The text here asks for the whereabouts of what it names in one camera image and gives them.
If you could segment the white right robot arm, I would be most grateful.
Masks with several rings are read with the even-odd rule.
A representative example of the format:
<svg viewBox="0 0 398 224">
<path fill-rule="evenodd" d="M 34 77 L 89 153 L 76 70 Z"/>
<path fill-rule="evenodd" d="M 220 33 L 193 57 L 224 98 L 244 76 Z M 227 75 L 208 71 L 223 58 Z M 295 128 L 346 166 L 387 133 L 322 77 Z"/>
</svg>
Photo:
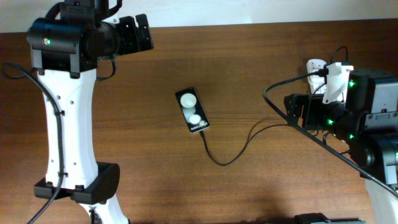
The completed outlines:
<svg viewBox="0 0 398 224">
<path fill-rule="evenodd" d="M 377 223 L 397 223 L 397 76 L 353 70 L 341 101 L 320 94 L 284 98 L 287 116 L 304 130 L 325 130 L 349 146 L 361 169 Z"/>
</svg>

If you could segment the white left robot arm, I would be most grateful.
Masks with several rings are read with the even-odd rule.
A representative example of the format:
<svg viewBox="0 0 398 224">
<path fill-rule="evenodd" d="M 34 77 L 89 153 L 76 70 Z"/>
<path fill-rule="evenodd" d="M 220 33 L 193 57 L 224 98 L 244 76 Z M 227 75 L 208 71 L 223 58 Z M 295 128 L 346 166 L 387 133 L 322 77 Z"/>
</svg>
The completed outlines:
<svg viewBox="0 0 398 224">
<path fill-rule="evenodd" d="M 27 40 L 36 84 L 45 100 L 49 161 L 34 194 L 48 203 L 70 198 L 92 223 L 127 223 L 116 191 L 120 168 L 93 149 L 92 99 L 100 60 L 152 50 L 145 14 L 119 18 L 107 1 L 62 1 L 30 27 Z"/>
</svg>

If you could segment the black smartphone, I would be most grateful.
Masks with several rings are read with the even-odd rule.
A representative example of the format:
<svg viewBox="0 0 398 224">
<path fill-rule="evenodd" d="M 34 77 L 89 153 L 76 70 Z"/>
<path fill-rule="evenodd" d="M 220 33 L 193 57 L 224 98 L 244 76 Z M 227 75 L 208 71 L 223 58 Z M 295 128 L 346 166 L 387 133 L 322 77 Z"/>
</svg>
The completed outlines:
<svg viewBox="0 0 398 224">
<path fill-rule="evenodd" d="M 180 90 L 175 93 L 175 96 L 190 133 L 197 133 L 210 127 L 210 122 L 194 87 Z"/>
</svg>

